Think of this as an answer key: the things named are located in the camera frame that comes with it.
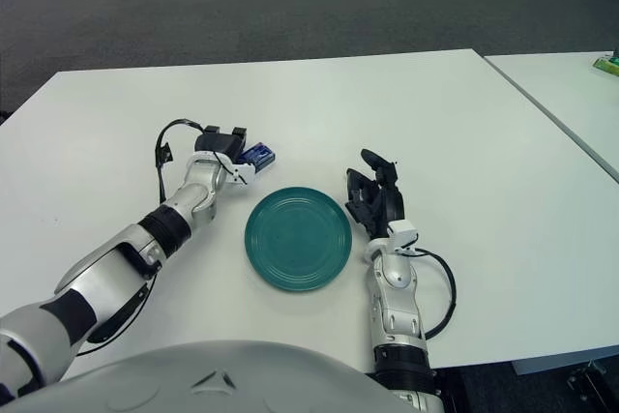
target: green ceramic plate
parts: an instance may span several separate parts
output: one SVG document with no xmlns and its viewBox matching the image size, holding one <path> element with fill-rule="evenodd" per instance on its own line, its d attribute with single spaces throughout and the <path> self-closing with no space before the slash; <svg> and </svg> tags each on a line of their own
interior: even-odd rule
<svg viewBox="0 0 619 413">
<path fill-rule="evenodd" d="M 285 290 L 312 290 L 346 264 L 350 223 L 331 197 L 314 189 L 287 188 L 263 198 L 245 228 L 251 265 Z"/>
</svg>

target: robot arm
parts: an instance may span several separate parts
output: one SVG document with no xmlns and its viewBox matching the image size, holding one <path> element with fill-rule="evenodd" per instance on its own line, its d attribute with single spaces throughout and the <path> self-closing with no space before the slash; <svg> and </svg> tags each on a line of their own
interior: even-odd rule
<svg viewBox="0 0 619 413">
<path fill-rule="evenodd" d="M 223 185 L 253 180 L 253 165 L 233 162 L 245 130 L 209 127 L 195 145 L 181 189 L 76 263 L 54 297 L 0 318 L 0 405 L 59 381 L 85 341 L 112 337 L 148 295 L 147 282 L 213 220 Z"/>
<path fill-rule="evenodd" d="M 418 232 L 404 219 L 396 166 L 369 150 L 361 153 L 376 172 L 372 181 L 349 169 L 346 208 L 368 232 L 370 331 L 374 354 L 371 377 L 415 410 L 442 413 L 427 359 L 427 344 L 415 302 L 417 275 L 411 257 Z"/>
</svg>

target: wire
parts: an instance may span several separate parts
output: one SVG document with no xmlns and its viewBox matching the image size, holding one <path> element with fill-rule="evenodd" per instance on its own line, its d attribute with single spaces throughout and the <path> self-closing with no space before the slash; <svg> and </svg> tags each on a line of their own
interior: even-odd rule
<svg viewBox="0 0 619 413">
<path fill-rule="evenodd" d="M 426 340 L 430 340 L 433 337 L 440 334 L 441 331 L 445 329 L 445 327 L 448 325 L 448 323 L 452 319 L 452 315 L 454 314 L 454 310 L 456 309 L 456 297 L 457 297 L 456 279 L 454 278 L 454 273 L 452 273 L 452 269 L 449 267 L 447 262 L 440 255 L 437 255 L 436 253 L 427 251 L 425 249 L 417 248 L 417 250 L 420 251 L 421 253 L 417 253 L 414 255 L 410 254 L 406 256 L 431 256 L 432 258 L 434 258 L 441 265 L 441 267 L 445 271 L 445 274 L 447 275 L 447 280 L 449 281 L 450 293 L 452 295 L 451 303 L 449 304 L 449 307 L 447 308 L 447 311 L 445 312 L 445 316 L 443 316 L 443 319 L 441 319 L 441 321 L 436 326 L 434 326 L 432 329 L 430 329 L 429 331 L 426 331 Z"/>
<path fill-rule="evenodd" d="M 169 122 L 159 133 L 155 144 L 155 168 L 157 169 L 157 176 L 159 178 L 159 203 L 165 202 L 165 185 L 163 184 L 162 167 L 166 162 L 172 161 L 172 153 L 170 152 L 169 145 L 165 144 L 165 146 L 162 146 L 163 136 L 167 130 L 177 125 L 189 126 L 204 133 L 204 130 L 198 123 L 188 120 L 187 118 L 180 118 Z"/>
<path fill-rule="evenodd" d="M 127 325 L 123 329 L 121 329 L 118 333 L 116 333 L 116 335 L 114 335 L 114 337 L 112 339 L 107 340 L 106 342 L 104 342 L 104 343 L 102 343 L 100 345 L 97 345 L 95 348 L 91 348 L 90 350 L 86 350 L 84 352 L 79 352 L 75 356 L 76 357 L 82 357 L 84 355 L 90 355 L 91 353 L 97 352 L 97 351 L 101 350 L 102 348 L 106 348 L 108 345 L 110 345 L 115 340 L 120 338 L 125 333 L 125 331 L 127 331 L 131 327 L 131 325 L 135 322 L 135 320 L 137 319 L 139 314 L 142 313 L 142 310 L 144 310 L 144 307 L 146 306 L 146 302 L 148 302 L 148 298 L 153 293 L 153 287 L 155 287 L 155 282 L 157 282 L 157 275 L 155 275 L 153 277 L 153 281 L 151 282 L 151 286 L 148 289 L 148 294 L 146 294 L 146 297 L 144 297 L 144 301 L 142 302 L 142 305 L 140 305 L 139 309 L 137 309 L 137 311 L 133 315 L 133 318 L 129 321 L 129 323 L 127 323 Z"/>
</svg>

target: gray carpet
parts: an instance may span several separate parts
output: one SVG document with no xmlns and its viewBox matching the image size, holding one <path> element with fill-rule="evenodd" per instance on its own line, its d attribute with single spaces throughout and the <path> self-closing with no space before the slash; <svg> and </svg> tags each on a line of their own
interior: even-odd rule
<svg viewBox="0 0 619 413">
<path fill-rule="evenodd" d="M 59 70 L 619 42 L 619 0 L 0 0 L 4 110 Z"/>
</svg>

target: white table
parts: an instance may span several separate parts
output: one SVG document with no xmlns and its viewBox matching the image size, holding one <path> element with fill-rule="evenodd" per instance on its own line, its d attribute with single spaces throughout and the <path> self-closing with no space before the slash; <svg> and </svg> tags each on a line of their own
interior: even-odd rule
<svg viewBox="0 0 619 413">
<path fill-rule="evenodd" d="M 70 374 L 203 339 L 287 342 L 370 369 L 361 227 L 341 274 L 303 294 L 265 283 L 243 243 L 252 208 L 277 189 L 343 205 L 345 169 L 368 172 L 363 147 L 398 161 L 420 246 L 457 278 L 454 318 L 429 342 L 434 367 L 619 343 L 619 188 L 472 50 L 57 74 L 0 128 L 0 313 L 49 296 L 72 263 L 156 207 L 155 138 L 178 117 L 245 126 L 278 159 L 221 196 L 134 327 Z M 170 134 L 169 190 L 194 138 Z M 418 272 L 429 328 L 447 286 L 432 266 Z"/>
<path fill-rule="evenodd" d="M 619 77 L 593 68 L 604 52 L 486 59 L 619 182 Z"/>
</svg>

